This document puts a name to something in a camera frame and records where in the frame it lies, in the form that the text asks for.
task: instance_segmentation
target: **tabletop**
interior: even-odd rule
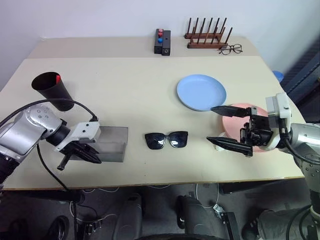
[[[227,92],[226,105],[250,103],[265,109],[265,98],[283,89],[245,38],[233,38],[233,41],[247,46],[247,53],[243,48],[243,54],[221,56],[211,49],[187,49],[187,41],[180,37],[172,40],[169,57],[153,54],[152,47],[148,48],[152,38],[74,39],[76,46],[82,43],[79,51],[68,47],[72,39],[41,42],[0,93],[3,119],[17,108],[43,99],[32,89],[32,80],[44,72],[57,72],[72,98],[89,107],[99,117],[101,126],[128,127],[124,162],[93,164],[72,160],[65,170],[59,171],[57,166],[63,155],[54,152],[46,141],[40,143],[44,161],[69,188],[241,182],[303,176],[293,157],[277,149],[258,152],[253,157],[217,151],[206,137],[223,132],[222,117],[212,111],[191,110],[177,96],[177,84],[183,77],[204,74],[223,84]],[[132,48],[138,46],[133,50],[136,55],[128,52],[131,48],[122,49],[118,43],[120,40],[138,43],[139,39],[142,42],[132,45]],[[114,45],[102,48],[101,53],[96,51],[99,46],[96,41],[103,46],[110,42]],[[184,48],[180,47],[181,43],[185,44]],[[173,46],[179,46],[176,52]],[[297,107],[292,101],[290,104],[292,122],[304,123]],[[78,106],[59,112],[50,103],[47,105],[67,121],[69,127],[90,119]],[[186,147],[173,148],[169,144],[161,150],[147,147],[144,134],[174,131],[188,131]],[[42,166],[35,149],[4,184],[6,190],[60,188]]]

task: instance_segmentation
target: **black cable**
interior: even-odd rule
[[[11,113],[9,116],[7,116],[5,119],[3,119],[0,122],[0,127],[2,127],[6,122],[8,122],[15,115],[17,115],[21,111],[23,111],[23,110],[25,110],[25,109],[27,109],[27,108],[29,108],[31,106],[34,106],[34,105],[37,105],[37,104],[42,104],[42,103],[47,103],[47,102],[58,102],[58,101],[64,101],[64,102],[70,102],[70,103],[77,104],[80,107],[84,108],[86,111],[88,111],[92,115],[91,121],[98,121],[98,117],[89,108],[87,108],[85,105],[83,105],[80,102],[77,102],[77,101],[74,101],[74,100],[71,100],[71,99],[66,99],[66,98],[50,98],[50,99],[34,101],[34,102],[31,102],[31,103],[29,103],[27,105],[24,105],[24,106],[20,107],[19,109],[15,110],[13,113]]]
[[[300,232],[300,235],[302,237],[303,240],[307,240],[307,238],[305,237],[304,233],[303,233],[303,230],[302,230],[302,225],[304,223],[304,220],[306,219],[306,217],[310,214],[310,209],[308,209],[303,215],[302,217],[300,218],[300,221],[299,221],[299,232]]]
[[[291,154],[293,156],[295,156],[296,158],[304,161],[304,162],[307,162],[309,164],[314,164],[314,165],[320,165],[320,161],[316,161],[316,160],[313,160],[313,159],[308,159],[302,155],[300,155],[298,152],[296,152],[296,150],[293,149],[293,147],[291,146],[289,140],[287,138],[283,139],[283,143],[284,145],[286,146],[286,148],[291,152]]]
[[[77,240],[77,204],[73,201],[73,232],[74,232],[74,240]]]
[[[304,206],[303,208],[301,208],[300,210],[298,210],[290,219],[287,227],[286,227],[286,231],[285,231],[285,239],[286,240],[290,240],[290,228],[291,228],[291,225],[292,223],[294,222],[295,218],[300,214],[302,213],[303,211],[307,210],[308,208],[310,208],[311,205],[307,205],[307,206]]]
[[[42,158],[39,144],[36,145],[36,150],[38,151],[38,155],[39,155],[40,161],[41,161],[42,165],[44,166],[45,170],[46,170],[66,191],[70,191],[70,189],[67,188],[67,186],[66,186],[56,175],[54,175],[54,173],[47,167],[44,159]]]
[[[36,150],[38,152],[38,155],[39,155],[39,158],[40,158],[40,161],[43,165],[43,167],[45,168],[45,170],[68,192],[70,192],[70,189],[67,188],[67,186],[56,176],[54,175],[54,173],[47,167],[42,155],[41,155],[41,152],[40,152],[40,147],[39,147],[39,144],[36,145]],[[76,203],[73,201],[72,202],[73,204],[73,224],[74,224],[74,227],[73,227],[73,230],[74,230],[74,240],[77,240],[77,207],[76,207]]]
[[[78,204],[78,206],[83,207],[83,208],[87,208],[87,209],[91,209],[95,213],[95,218],[97,219],[99,217],[97,210],[95,210],[93,207],[87,206],[87,205],[82,205],[82,204]]]
[[[280,139],[283,141],[286,148],[290,151],[290,153],[294,157],[296,157],[306,163],[309,163],[309,164],[320,165],[320,161],[308,159],[308,158],[300,155],[296,150],[294,150],[294,148],[291,146],[290,141],[289,141],[289,133],[288,133],[286,121],[284,118],[279,119],[279,135],[280,135]]]

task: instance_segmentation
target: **cable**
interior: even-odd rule
[[[72,217],[74,218],[75,215],[74,215],[74,213],[72,212],[71,203],[70,203],[70,205],[69,205],[69,211],[70,211],[70,214],[72,215]],[[80,219],[80,218],[78,218],[78,217],[76,218],[76,220],[78,220],[79,222],[82,222],[82,223],[93,223],[93,222],[102,221],[102,220],[106,219],[107,217],[111,217],[111,216],[116,216],[116,217],[118,217],[117,214],[110,213],[110,214],[105,215],[104,217],[101,217],[101,218],[99,218],[99,219],[92,220],[92,221],[83,220],[83,219]]]
[[[107,193],[115,193],[119,190],[119,187],[117,187],[115,190],[105,190],[103,188],[98,188],[100,191],[103,191],[103,192],[107,192]]]
[[[73,216],[73,232],[74,232],[74,240],[77,240],[77,205],[76,203],[73,201],[72,202],[73,205],[73,210],[74,210],[74,216]]]
[[[166,186],[160,186],[160,187],[157,187],[157,186],[151,186],[151,185],[148,185],[147,187],[148,188],[152,188],[152,189],[166,189],[167,187],[170,187],[171,185],[168,184]]]
[[[70,192],[70,189],[67,188],[67,186],[56,176],[54,175],[54,173],[48,168],[48,166],[46,165],[42,155],[41,155],[41,151],[40,151],[40,147],[39,144],[36,145],[36,150],[38,152],[38,156],[40,158],[40,161],[43,165],[43,167],[45,168],[45,170],[67,191]],[[73,201],[73,208],[74,208],[74,215],[73,216],[73,231],[74,231],[74,240],[77,240],[77,207],[76,207],[76,203]]]
[[[285,231],[285,239],[286,240],[290,240],[290,228],[291,228],[291,225],[292,223],[294,222],[295,218],[300,214],[302,213],[303,211],[307,210],[308,208],[310,208],[311,205],[307,205],[307,206],[304,206],[303,208],[301,208],[300,210],[298,210],[290,219],[287,227],[286,227],[286,231]]]
[[[306,219],[306,217],[310,214],[310,209],[308,209],[303,215],[302,217],[300,218],[300,221],[299,221],[299,232],[300,232],[300,235],[302,237],[303,240],[307,240],[307,238],[305,237],[304,233],[303,233],[303,230],[302,230],[302,225],[304,223],[304,220]]]
[[[92,211],[94,211],[95,218],[96,218],[96,219],[98,218],[97,210],[95,210],[93,207],[87,206],[87,205],[82,205],[82,204],[77,204],[77,205],[80,206],[80,207],[83,207],[83,208],[91,209]]]
[[[90,193],[93,193],[96,189],[100,190],[100,191],[103,191],[103,192],[107,192],[107,193],[115,193],[119,190],[119,187],[117,187],[115,190],[106,190],[106,189],[103,189],[103,188],[94,188],[92,189],[91,191],[86,191],[85,189],[82,189],[82,191],[86,194],[90,194]]]
[[[316,160],[313,160],[313,159],[308,159],[302,155],[300,155],[298,152],[296,152],[296,150],[293,149],[293,147],[291,146],[289,140],[287,138],[283,139],[283,143],[284,145],[286,146],[286,148],[291,152],[291,154],[293,156],[295,156],[296,158],[304,161],[304,162],[307,162],[309,164],[314,164],[314,165],[320,165],[320,161],[316,161]]]
[[[300,155],[296,150],[294,150],[294,148],[291,146],[290,141],[289,141],[289,133],[288,133],[286,121],[284,118],[279,119],[279,134],[280,134],[280,139],[283,141],[286,148],[290,151],[290,153],[294,157],[296,157],[306,163],[309,163],[309,164],[320,165],[320,160],[316,161],[313,159],[308,159],[308,158]]]
[[[34,101],[34,102],[31,102],[31,103],[29,103],[27,105],[24,105],[24,106],[20,107],[19,109],[15,110],[13,113],[8,115],[5,119],[3,119],[0,122],[0,127],[2,127],[6,122],[8,122],[15,115],[17,115],[18,113],[20,113],[21,111],[23,111],[23,110],[25,110],[25,109],[27,109],[29,107],[32,107],[32,106],[37,105],[37,104],[42,104],[42,103],[47,103],[47,102],[51,103],[51,102],[58,102],[58,101],[65,101],[65,102],[70,102],[70,103],[77,104],[80,107],[84,108],[87,112],[89,112],[92,115],[92,121],[98,121],[98,117],[89,108],[87,108],[85,105],[83,105],[80,102],[77,102],[77,101],[74,101],[74,100],[71,100],[71,99],[66,99],[66,98],[50,98],[50,99]]]
[[[82,192],[84,192],[85,194],[90,194],[93,193],[96,189],[92,189],[91,191],[86,191],[85,189],[82,189]]]
[[[37,150],[37,152],[38,152],[40,161],[41,161],[42,165],[44,166],[45,170],[46,170],[66,191],[70,191],[69,188],[67,188],[67,186],[66,186],[56,175],[54,175],[54,173],[47,167],[44,159],[42,158],[39,144],[36,145],[36,150]]]
[[[218,201],[219,201],[219,183],[217,182],[216,184],[217,184],[217,192],[216,192],[215,204],[217,204]],[[199,198],[198,198],[198,184],[197,184],[197,183],[195,184],[195,198],[196,198],[197,200],[199,200]],[[203,207],[204,207],[205,209],[212,209],[214,206],[215,206],[215,205],[212,205],[212,206],[203,206]]]
[[[199,198],[198,198],[198,183],[195,184],[195,198],[197,200],[199,200]]]

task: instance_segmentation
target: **black box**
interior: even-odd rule
[[[170,56],[170,46],[171,46],[171,31],[163,31],[163,43],[162,43],[162,56]]]

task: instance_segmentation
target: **black cup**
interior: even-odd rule
[[[70,94],[61,80],[61,76],[56,72],[45,72],[33,79],[32,88],[38,91],[46,99],[70,99]],[[68,111],[75,105],[68,101],[54,101],[52,104],[62,112]]]

